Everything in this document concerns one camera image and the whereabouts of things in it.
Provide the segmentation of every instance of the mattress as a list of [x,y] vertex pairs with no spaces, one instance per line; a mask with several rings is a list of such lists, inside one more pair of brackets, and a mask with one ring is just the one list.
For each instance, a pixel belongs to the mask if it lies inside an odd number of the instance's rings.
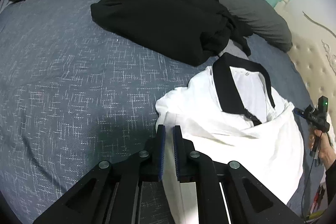
[[[99,0],[25,0],[0,13],[0,191],[23,224],[101,160],[119,162],[155,134],[155,102],[211,65],[192,67],[96,25]],[[257,35],[250,59],[297,107],[309,94],[287,54]],[[297,119],[307,140],[308,127]],[[301,212],[303,179],[288,206]],[[313,168],[305,195],[322,178]],[[173,223],[161,184],[145,184],[141,223]]]

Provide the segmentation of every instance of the headboard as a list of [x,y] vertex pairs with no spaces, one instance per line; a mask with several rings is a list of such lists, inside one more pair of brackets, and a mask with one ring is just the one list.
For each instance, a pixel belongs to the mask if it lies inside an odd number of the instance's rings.
[[294,16],[281,0],[275,11],[287,22],[293,47],[288,55],[300,73],[313,104],[322,95],[329,98],[329,115],[336,124],[336,35],[302,11]]

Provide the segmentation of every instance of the white wall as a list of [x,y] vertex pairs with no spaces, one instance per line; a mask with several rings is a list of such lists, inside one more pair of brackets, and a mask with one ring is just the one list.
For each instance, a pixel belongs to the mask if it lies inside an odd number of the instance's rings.
[[304,11],[336,34],[336,0],[290,0],[285,9],[297,16]]

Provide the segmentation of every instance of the human hand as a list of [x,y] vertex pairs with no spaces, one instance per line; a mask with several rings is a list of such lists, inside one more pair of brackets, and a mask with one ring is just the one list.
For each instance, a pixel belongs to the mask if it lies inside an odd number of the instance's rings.
[[309,148],[312,150],[315,136],[321,137],[320,141],[320,150],[319,150],[319,158],[323,161],[325,169],[328,170],[331,165],[336,160],[336,154],[333,148],[330,146],[329,139],[326,133],[322,133],[321,130],[315,130],[314,132],[310,132],[309,135]]

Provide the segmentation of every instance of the clothing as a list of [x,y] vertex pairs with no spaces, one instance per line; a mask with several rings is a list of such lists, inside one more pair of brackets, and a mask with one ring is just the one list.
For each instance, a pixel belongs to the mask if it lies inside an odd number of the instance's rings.
[[328,204],[336,194],[336,161],[325,172],[325,184],[327,186]]
[[[303,140],[293,109],[271,87],[260,64],[228,53],[195,75],[187,88],[160,98],[157,125],[166,126],[163,184],[175,222],[198,223],[198,211],[195,184],[176,179],[174,125],[212,160],[240,162],[286,204],[303,172]],[[256,119],[247,118],[248,113]],[[254,126],[256,120],[262,124]]]
[[251,54],[243,37],[250,28],[218,0],[101,0],[91,15],[104,29],[193,66],[218,55],[229,38]]

